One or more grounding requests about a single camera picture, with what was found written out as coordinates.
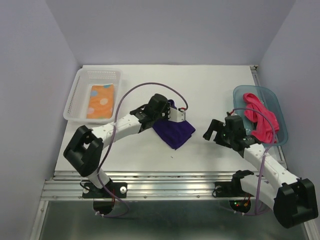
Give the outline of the purple towel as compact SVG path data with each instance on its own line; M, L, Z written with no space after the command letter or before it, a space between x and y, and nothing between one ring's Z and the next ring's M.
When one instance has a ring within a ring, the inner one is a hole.
M153 126L157 135L172 149L177 150L192 136L196 129L188 122L173 122L165 119L157 120Z

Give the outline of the orange polka dot towel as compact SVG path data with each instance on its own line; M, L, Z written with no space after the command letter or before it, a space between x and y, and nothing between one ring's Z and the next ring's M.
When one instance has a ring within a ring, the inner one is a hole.
M115 103L115 86L113 84L93 85L90 91L87 119L110 119Z

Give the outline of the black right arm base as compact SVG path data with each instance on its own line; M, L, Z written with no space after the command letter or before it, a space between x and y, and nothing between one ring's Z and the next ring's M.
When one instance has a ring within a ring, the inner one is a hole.
M229 206L236 213L247 214L251 209L251 194L243 191L241 179L253 175L249 170L238 170L232 175L231 181L214 182L212 196L214 198L235 198L238 200L229 200Z

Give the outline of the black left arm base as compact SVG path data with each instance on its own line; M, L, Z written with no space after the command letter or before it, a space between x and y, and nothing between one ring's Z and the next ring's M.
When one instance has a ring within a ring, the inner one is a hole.
M129 213L130 207L124 200L127 197L128 184L126 182L113 182L99 189L92 182L81 181L82 198L93 200L92 207L96 216L102 218L119 218ZM116 202L124 205L124 210L116 213Z

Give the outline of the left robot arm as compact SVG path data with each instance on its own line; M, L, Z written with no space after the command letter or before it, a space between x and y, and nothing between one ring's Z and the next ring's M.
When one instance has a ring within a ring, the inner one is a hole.
M85 125L78 127L63 156L82 177L94 185L95 193L106 197L111 193L111 179L99 168L103 150L122 138L152 128L158 120L168 120L172 109L172 103L156 93L147 104L130 111L115 123L93 128Z

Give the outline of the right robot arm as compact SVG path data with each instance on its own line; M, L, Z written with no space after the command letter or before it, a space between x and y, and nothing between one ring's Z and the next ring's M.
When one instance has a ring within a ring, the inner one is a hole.
M262 172L262 180L250 170L238 170L231 181L216 181L215 198L258 197L268 206L277 221L286 229L316 219L319 216L314 184L290 173L253 135L246 133L243 120L229 115L225 121L213 119L203 138L237 152L244 160Z

